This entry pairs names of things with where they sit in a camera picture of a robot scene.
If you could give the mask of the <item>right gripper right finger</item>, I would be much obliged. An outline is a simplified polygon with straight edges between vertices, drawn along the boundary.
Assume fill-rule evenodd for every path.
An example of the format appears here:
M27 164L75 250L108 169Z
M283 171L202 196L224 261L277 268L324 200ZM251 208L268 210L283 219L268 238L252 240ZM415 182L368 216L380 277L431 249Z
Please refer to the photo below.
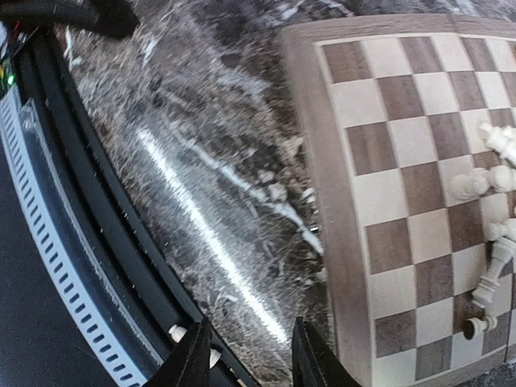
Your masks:
M291 348L294 386L360 387L303 317L295 320Z

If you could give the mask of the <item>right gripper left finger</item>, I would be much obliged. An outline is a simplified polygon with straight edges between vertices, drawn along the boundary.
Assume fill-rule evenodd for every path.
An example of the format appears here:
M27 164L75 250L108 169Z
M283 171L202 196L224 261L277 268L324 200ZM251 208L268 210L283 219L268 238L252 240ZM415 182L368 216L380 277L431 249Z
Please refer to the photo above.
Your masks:
M211 330L204 318L185 333L148 386L208 386L210 344Z

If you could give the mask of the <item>wooden chessboard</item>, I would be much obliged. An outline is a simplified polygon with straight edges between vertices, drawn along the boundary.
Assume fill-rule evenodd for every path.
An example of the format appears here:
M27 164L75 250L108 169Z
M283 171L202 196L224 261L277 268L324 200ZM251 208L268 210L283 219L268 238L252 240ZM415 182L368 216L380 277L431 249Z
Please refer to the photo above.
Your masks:
M281 33L322 226L339 359L363 386L453 386L515 358L515 261L485 309L491 239L515 230L515 25L377 15ZM497 327L466 340L469 318Z

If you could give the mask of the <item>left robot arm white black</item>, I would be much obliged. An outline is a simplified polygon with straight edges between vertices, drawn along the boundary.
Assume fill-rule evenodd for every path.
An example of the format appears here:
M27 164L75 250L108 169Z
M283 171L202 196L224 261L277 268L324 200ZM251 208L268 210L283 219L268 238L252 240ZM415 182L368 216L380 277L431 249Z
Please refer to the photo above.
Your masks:
M1 21L25 30L64 24L118 40L132 36L139 26L126 1L2 1Z

